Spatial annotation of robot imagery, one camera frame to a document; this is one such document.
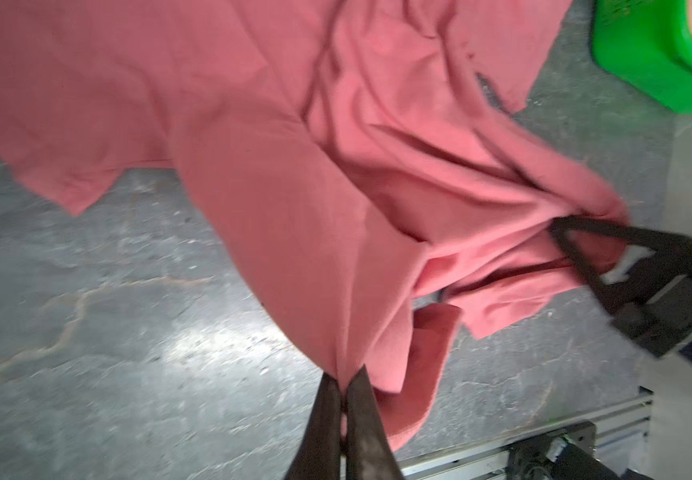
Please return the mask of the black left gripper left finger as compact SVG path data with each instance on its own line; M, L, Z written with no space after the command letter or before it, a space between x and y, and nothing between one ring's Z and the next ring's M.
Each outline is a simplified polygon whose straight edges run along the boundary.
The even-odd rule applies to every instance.
M337 381L322 375L306 430L286 480L340 478L343 397Z

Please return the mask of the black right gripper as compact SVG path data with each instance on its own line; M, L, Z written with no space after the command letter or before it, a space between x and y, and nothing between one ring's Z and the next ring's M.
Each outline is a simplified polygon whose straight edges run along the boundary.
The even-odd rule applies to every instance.
M692 364L691 237L579 216L555 218L549 231L612 315L614 329L653 358L680 356ZM637 262L627 280L605 284L592 257L617 260L631 245L655 257Z

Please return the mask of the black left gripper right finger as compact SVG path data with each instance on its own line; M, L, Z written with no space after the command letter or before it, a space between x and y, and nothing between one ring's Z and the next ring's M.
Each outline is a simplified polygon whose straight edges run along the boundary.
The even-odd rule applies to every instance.
M389 445L366 367L350 382L345 397L346 478L404 480Z

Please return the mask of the pink-red t-shirt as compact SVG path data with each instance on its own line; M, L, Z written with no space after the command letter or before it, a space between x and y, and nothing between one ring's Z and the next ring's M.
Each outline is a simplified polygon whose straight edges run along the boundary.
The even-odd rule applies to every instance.
M0 160L79 214L176 170L285 335L367 369L393 448L460 325L484 338L577 287L548 227L626 223L514 122L566 1L0 1Z

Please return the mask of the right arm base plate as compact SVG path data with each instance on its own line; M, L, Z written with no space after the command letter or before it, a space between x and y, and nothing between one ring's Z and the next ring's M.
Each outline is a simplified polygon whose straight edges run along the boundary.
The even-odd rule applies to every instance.
M590 421L542 433L509 447L507 479L635 480L651 477L627 468L617 474L598 460L597 427Z

